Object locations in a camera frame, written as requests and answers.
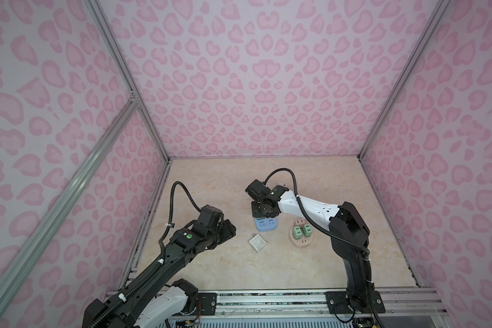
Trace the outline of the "white square plug adapter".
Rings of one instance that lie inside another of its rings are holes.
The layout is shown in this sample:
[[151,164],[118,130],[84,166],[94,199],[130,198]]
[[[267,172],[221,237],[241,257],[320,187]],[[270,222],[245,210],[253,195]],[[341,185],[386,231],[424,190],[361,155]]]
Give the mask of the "white square plug adapter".
[[256,252],[260,252],[265,246],[267,242],[261,237],[261,235],[254,235],[250,240],[249,244]]

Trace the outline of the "green plug adapter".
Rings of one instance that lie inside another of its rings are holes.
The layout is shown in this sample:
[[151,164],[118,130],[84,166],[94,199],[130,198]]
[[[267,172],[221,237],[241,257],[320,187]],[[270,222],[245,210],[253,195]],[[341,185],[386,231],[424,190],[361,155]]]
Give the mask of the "green plug adapter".
[[292,235],[295,240],[299,240],[303,237],[303,231],[299,226],[295,226],[292,229]]
[[306,237],[306,238],[309,238],[312,236],[313,234],[313,229],[312,229],[312,226],[310,224],[306,224],[303,226],[302,228],[302,232],[303,232],[303,235]]

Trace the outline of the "pink plug adapter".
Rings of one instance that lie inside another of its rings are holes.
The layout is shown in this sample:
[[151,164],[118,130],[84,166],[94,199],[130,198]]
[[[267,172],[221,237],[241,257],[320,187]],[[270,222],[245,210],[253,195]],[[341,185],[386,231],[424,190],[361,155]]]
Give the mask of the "pink plug adapter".
[[294,222],[294,227],[300,227],[300,228],[303,228],[304,225],[306,225],[306,220],[304,219],[297,219],[295,220]]

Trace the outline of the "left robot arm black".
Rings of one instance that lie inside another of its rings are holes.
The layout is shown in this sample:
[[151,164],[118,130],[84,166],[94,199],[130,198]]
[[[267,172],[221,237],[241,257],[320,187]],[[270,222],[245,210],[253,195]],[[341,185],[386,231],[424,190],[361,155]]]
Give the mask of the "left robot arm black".
[[232,239],[236,227],[221,210],[206,205],[199,217],[173,233],[161,253],[129,285],[102,302],[87,306],[83,327],[134,327],[138,317],[157,293],[198,254]]

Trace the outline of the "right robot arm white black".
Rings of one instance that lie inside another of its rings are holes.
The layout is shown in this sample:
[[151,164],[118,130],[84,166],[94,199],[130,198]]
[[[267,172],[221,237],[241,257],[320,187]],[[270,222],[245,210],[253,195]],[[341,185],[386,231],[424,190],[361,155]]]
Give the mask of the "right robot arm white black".
[[245,192],[252,199],[254,218],[294,215],[330,238],[332,249],[342,258],[347,275],[346,291],[332,300],[332,311],[385,313],[381,295],[373,283],[368,249],[370,229],[353,204],[326,204],[297,195],[281,185],[270,188],[259,180],[254,180]]

